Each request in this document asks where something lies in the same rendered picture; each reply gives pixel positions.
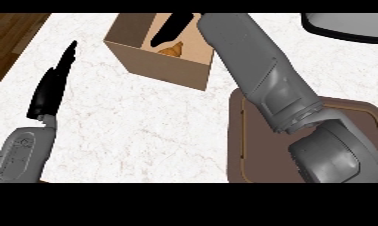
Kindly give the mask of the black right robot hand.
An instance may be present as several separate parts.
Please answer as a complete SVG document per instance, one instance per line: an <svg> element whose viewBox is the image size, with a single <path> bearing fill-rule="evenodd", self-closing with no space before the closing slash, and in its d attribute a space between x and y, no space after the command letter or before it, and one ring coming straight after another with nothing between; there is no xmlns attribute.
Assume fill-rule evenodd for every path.
<svg viewBox="0 0 378 226"><path fill-rule="evenodd" d="M162 43L172 41L178 37L191 19L191 13L172 13L150 40L150 46L156 47Z"/></svg>

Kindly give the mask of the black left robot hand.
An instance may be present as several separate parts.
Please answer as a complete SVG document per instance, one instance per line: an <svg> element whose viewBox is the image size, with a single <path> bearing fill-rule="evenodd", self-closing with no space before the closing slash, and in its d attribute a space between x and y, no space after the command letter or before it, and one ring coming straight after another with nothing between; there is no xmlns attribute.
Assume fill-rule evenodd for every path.
<svg viewBox="0 0 378 226"><path fill-rule="evenodd" d="M66 78L70 65L75 61L75 47L76 41L72 41L62 54L57 66L50 68L44 73L33 91L26 112L26 117L29 119L38 119L44 115L54 116L57 114L65 92Z"/></svg>

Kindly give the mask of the golden brown croissant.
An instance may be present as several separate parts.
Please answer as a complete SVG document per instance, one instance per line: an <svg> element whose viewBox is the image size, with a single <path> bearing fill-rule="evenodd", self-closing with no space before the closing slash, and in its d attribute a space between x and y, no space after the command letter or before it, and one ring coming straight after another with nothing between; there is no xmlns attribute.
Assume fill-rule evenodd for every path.
<svg viewBox="0 0 378 226"><path fill-rule="evenodd" d="M183 42L178 42L172 47L159 50L158 53L171 57L178 57L181 55L181 47Z"/></svg>

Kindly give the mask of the brown cardboard box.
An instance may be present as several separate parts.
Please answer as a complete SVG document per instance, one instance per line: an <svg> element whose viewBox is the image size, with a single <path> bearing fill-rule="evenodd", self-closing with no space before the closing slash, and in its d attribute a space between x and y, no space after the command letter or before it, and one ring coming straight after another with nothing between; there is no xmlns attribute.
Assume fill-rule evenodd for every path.
<svg viewBox="0 0 378 226"><path fill-rule="evenodd" d="M172 41L150 46L169 16L169 13L119 13L103 42L129 73L205 90L214 49L196 27L200 14L193 14Z"/></svg>

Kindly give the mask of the brown tray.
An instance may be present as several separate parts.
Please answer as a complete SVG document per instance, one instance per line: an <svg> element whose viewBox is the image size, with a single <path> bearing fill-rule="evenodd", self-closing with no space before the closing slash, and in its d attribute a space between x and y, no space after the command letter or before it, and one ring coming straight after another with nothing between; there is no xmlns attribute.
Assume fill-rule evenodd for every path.
<svg viewBox="0 0 378 226"><path fill-rule="evenodd" d="M378 107L367 102L321 97L339 109L378 148ZM236 89L228 98L227 180L231 183L302 183L287 152L289 145L314 127L293 134L274 133L255 106Z"/></svg>

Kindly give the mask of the grey appliance with black rim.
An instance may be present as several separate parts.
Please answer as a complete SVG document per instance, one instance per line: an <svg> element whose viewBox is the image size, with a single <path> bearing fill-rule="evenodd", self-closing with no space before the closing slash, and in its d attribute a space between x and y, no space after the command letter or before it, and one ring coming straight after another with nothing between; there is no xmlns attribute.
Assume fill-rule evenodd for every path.
<svg viewBox="0 0 378 226"><path fill-rule="evenodd" d="M301 24L311 34L378 44L378 13L302 13Z"/></svg>

